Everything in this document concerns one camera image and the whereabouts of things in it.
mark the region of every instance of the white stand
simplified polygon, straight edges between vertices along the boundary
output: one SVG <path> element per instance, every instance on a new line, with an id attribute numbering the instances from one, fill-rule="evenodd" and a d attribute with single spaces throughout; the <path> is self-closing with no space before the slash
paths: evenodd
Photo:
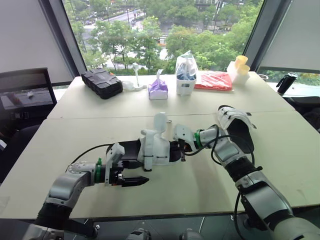
<path id="1" fill-rule="evenodd" d="M 231 61 L 229 63 L 229 66 L 227 67 L 226 72 L 229 74 L 232 85 L 245 85 L 246 81 L 250 77 L 248 73 L 246 75 L 240 75 L 239 73 L 237 73 L 237 69 L 234 61 Z"/>

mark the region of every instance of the robotic arm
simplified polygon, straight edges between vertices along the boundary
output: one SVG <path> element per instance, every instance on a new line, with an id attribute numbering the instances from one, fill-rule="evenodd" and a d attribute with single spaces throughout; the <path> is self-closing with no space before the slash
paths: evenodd
<path id="1" fill-rule="evenodd" d="M 228 134 L 223 129 L 210 127 L 194 133 L 178 124 L 174 132 L 182 154 L 196 152 L 203 146 L 212 149 L 215 145 L 214 153 L 240 192 L 251 227 L 269 230 L 276 240 L 320 239 L 320 229 L 305 219 L 294 217 L 290 204 L 261 172 L 262 167 L 255 167 L 243 149 L 226 137 Z"/>
<path id="2" fill-rule="evenodd" d="M 69 216 L 85 187 L 104 183 L 111 186 L 138 186 L 149 179 L 143 176 L 124 177 L 126 163 L 121 161 L 125 149 L 119 143 L 107 151 L 106 164 L 79 161 L 68 166 L 66 172 L 53 183 L 34 224 L 26 231 L 23 240 L 62 240 Z M 98 229 L 87 227 L 87 237 L 96 237 Z"/>

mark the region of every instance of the tissue box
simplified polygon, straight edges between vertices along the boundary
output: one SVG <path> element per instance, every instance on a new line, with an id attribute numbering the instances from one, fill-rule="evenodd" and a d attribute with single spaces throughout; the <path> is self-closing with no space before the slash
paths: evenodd
<path id="1" fill-rule="evenodd" d="M 148 87 L 149 99 L 150 100 L 160 100 L 168 99 L 168 86 L 162 80 L 156 80 L 153 84 Z"/>

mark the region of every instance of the red plastic bag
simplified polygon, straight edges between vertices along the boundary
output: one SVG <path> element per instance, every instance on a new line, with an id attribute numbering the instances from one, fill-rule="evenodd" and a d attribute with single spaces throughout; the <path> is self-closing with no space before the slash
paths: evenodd
<path id="1" fill-rule="evenodd" d="M 200 71 L 201 82 L 194 86 L 196 89 L 230 91 L 232 90 L 231 79 L 226 72 L 222 71 Z"/>

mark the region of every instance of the black chair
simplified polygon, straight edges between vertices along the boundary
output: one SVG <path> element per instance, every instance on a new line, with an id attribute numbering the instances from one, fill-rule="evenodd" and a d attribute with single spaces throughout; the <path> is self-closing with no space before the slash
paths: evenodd
<path id="1" fill-rule="evenodd" d="M 0 132 L 41 124 L 56 104 L 47 68 L 0 73 Z"/>
<path id="2" fill-rule="evenodd" d="M 56 104 L 47 68 L 0 73 L 0 183 Z"/>
<path id="3" fill-rule="evenodd" d="M 6 148 L 0 151 L 0 184 L 3 183 L 39 127 L 40 125 L 29 126 L 16 132 Z"/>
<path id="4" fill-rule="evenodd" d="M 284 97 L 320 133 L 320 97 Z"/>

